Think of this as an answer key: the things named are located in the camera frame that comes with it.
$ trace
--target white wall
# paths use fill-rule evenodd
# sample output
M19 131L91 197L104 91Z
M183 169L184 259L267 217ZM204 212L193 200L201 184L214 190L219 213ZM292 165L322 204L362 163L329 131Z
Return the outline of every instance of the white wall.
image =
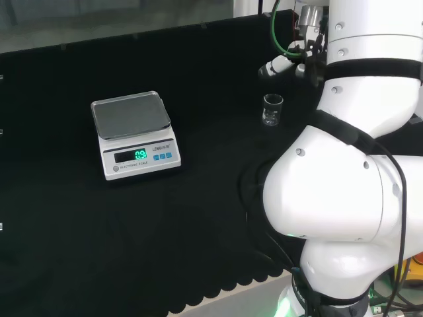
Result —
M272 12L273 4L275 0L263 0L263 12ZM293 9L295 0L283 0L281 1L278 10ZM303 5L297 1L295 11L301 12ZM256 15L258 11L258 0L233 0L233 16L243 17L245 15Z

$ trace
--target green digital readout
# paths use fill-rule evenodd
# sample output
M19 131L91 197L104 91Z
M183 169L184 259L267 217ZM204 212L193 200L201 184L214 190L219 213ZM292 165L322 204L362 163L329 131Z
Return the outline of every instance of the green digital readout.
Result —
M114 161L116 163L128 162L130 160L143 160L146 158L147 152L145 151L145 149L136 149L114 154Z
M141 149L138 151L135 151L135 159L136 160L142 160L147 158L147 153L145 152L145 149Z

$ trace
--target black cloth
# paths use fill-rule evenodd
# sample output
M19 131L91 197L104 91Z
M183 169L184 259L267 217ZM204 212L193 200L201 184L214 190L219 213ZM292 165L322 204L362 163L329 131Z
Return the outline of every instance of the black cloth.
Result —
M276 21L285 46L290 16ZM280 273L251 241L241 200L301 133L319 92L293 69L258 82L277 55L269 23L239 18L0 56L1 316L165 316ZM165 103L182 166L107 182L90 104L149 90ZM269 92L285 99L274 129L261 124ZM416 131L390 149L422 154L417 141L405 151ZM245 202L255 215L259 197ZM303 241L285 242L298 261Z

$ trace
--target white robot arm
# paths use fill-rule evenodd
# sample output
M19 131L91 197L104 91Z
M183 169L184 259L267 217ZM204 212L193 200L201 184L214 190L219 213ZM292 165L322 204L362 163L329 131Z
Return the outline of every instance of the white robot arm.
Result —
M317 109L373 138L396 131L418 102L423 1L331 0L329 11L331 76ZM395 159L408 184L409 258L423 251L423 158ZM308 125L269 172L263 202L278 232L307 239L301 269L311 287L349 300L398 262L402 194L387 157L366 155ZM289 313L300 316L294 293L292 286L284 290L280 304L288 299Z

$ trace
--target electronic scale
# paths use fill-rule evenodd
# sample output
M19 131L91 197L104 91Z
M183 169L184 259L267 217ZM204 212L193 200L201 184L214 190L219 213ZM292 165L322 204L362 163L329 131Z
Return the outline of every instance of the electronic scale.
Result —
M91 104L106 180L180 166L178 144L155 91Z

